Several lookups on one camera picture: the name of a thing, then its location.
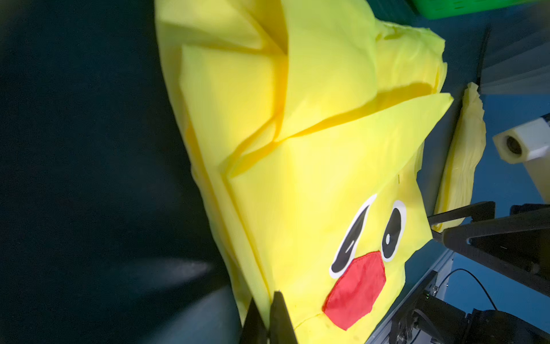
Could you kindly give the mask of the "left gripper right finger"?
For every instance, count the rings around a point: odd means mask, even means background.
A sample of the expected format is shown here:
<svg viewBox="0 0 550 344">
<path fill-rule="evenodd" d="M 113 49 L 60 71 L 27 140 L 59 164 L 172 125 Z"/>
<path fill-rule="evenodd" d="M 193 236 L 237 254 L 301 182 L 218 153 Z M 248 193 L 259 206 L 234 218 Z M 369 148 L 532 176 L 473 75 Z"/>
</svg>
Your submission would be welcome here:
<svg viewBox="0 0 550 344">
<path fill-rule="evenodd" d="M 282 292 L 274 293 L 270 309 L 270 344 L 298 344 Z"/>
</svg>

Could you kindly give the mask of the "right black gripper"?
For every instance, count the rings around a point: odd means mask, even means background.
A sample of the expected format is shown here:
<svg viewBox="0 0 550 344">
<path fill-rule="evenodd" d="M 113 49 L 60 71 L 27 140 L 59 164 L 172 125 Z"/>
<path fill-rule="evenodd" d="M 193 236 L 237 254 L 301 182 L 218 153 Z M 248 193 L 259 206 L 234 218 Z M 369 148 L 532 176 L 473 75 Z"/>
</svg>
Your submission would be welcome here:
<svg viewBox="0 0 550 344">
<path fill-rule="evenodd" d="M 444 229 L 443 246 L 549 296 L 549 205 L 514 205 L 501 218 L 495 213 L 495 202 L 478 202 L 429 216 L 428 223 L 471 218 Z"/>
</svg>

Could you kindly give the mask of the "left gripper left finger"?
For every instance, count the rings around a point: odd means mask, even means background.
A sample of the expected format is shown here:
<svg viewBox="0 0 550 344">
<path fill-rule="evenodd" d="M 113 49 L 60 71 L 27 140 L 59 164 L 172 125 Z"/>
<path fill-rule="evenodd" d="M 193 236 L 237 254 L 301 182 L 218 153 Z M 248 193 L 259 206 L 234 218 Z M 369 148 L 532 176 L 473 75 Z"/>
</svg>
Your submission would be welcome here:
<svg viewBox="0 0 550 344">
<path fill-rule="evenodd" d="M 239 344 L 268 344 L 268 330 L 254 300 L 251 300 Z"/>
</svg>

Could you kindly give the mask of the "plain yellow raincoat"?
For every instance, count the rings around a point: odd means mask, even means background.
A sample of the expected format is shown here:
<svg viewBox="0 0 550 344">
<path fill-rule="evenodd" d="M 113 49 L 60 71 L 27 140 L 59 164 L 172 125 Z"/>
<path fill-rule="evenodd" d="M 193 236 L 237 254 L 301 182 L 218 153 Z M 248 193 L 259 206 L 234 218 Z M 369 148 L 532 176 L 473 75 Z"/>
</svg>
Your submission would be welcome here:
<svg viewBox="0 0 550 344">
<path fill-rule="evenodd" d="M 486 148 L 484 104 L 478 85 L 468 83 L 461 114 L 445 162 L 435 213 L 442 214 L 471 203 L 476 167 Z"/>
</svg>

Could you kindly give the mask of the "green plastic mesh basket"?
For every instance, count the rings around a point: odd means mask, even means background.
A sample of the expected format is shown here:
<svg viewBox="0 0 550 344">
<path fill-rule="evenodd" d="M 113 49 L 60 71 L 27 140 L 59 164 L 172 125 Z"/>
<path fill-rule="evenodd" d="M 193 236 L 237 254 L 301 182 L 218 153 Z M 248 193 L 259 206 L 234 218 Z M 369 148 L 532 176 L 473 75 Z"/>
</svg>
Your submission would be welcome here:
<svg viewBox="0 0 550 344">
<path fill-rule="evenodd" d="M 427 19 L 457 17 L 494 9 L 533 3 L 531 0 L 412 0 L 418 12 Z"/>
</svg>

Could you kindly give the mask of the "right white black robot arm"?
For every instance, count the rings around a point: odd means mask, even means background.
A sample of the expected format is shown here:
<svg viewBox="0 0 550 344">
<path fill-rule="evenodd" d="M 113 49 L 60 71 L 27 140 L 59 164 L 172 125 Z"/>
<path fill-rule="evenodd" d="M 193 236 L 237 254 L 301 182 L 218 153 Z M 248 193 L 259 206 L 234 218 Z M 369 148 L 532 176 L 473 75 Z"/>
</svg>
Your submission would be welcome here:
<svg viewBox="0 0 550 344">
<path fill-rule="evenodd" d="M 496 218 L 494 202 L 479 202 L 429 216 L 430 225 L 471 219 L 433 238 L 458 253 L 543 295 L 549 295 L 549 205 L 511 207 Z M 413 343 L 420 333 L 434 343 L 548 343 L 549 333 L 492 307 L 467 314 L 437 298 L 431 271 L 391 319 L 389 343 Z"/>
</svg>

